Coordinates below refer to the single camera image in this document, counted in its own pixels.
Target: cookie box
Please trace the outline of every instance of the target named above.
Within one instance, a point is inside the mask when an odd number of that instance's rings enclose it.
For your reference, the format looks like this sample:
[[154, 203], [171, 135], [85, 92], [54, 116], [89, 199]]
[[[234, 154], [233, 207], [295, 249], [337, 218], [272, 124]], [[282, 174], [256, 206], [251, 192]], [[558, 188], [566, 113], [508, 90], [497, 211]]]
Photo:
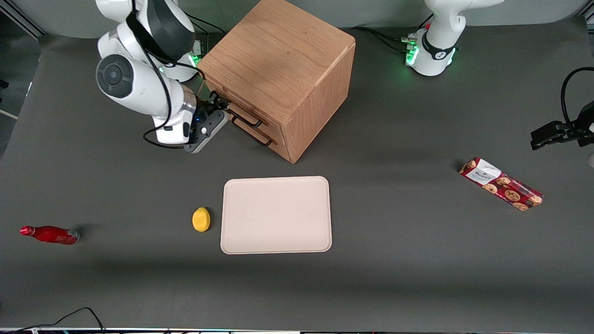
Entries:
[[479, 157], [472, 158], [462, 166], [460, 174], [520, 211], [526, 211], [542, 203], [541, 193]]

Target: white tray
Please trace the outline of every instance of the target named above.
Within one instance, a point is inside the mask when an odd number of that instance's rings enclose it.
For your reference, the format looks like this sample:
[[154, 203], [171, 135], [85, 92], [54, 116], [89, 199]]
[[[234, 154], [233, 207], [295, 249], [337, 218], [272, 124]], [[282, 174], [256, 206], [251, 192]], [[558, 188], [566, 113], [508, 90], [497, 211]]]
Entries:
[[226, 254], [327, 251], [332, 246], [328, 180], [232, 179], [225, 184], [222, 221]]

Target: cookie picture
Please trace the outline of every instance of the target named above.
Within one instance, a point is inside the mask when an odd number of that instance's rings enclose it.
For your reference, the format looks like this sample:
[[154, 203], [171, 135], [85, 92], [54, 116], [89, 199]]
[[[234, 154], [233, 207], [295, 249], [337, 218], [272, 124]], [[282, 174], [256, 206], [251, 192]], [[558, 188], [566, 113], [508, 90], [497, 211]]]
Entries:
[[485, 184], [483, 185], [483, 189], [487, 190], [488, 192], [490, 192], [491, 194], [496, 194], [497, 193], [497, 187], [493, 184]]
[[506, 190], [505, 191], [505, 197], [507, 197], [508, 200], [512, 201], [512, 202], [517, 202], [520, 200], [520, 195], [513, 191], [513, 190]]
[[514, 203], [512, 204], [516, 209], [520, 210], [520, 211], [526, 211], [528, 210], [528, 207], [525, 206], [524, 204], [521, 203]]
[[508, 179], [506, 177], [502, 177], [502, 178], [498, 178], [496, 180], [496, 182], [497, 182], [498, 185], [504, 185], [504, 184], [509, 184], [511, 181], [510, 181], [510, 179]]
[[534, 203], [534, 206], [537, 206], [542, 203], [542, 198], [538, 196], [532, 196], [529, 200]]
[[467, 163], [464, 164], [464, 166], [462, 166], [462, 169], [460, 170], [460, 174], [464, 173], [464, 171], [468, 170], [468, 169], [473, 169], [476, 167], [476, 162], [474, 160], [470, 160]]

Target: wooden box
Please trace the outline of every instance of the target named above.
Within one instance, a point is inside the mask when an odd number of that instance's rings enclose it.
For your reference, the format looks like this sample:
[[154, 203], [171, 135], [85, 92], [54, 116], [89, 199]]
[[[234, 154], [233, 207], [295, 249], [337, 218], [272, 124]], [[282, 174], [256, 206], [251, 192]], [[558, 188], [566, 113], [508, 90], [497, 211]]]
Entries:
[[235, 127], [295, 163], [345, 101], [355, 39], [262, 0], [198, 63]]

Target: lemon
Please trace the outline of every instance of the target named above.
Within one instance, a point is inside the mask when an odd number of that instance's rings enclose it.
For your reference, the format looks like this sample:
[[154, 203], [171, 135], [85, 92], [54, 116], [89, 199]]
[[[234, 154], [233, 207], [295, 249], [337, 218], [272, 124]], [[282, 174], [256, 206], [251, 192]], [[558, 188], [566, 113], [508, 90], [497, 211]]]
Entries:
[[205, 207], [201, 207], [192, 215], [192, 225], [198, 232], [205, 232], [210, 227], [210, 214]]

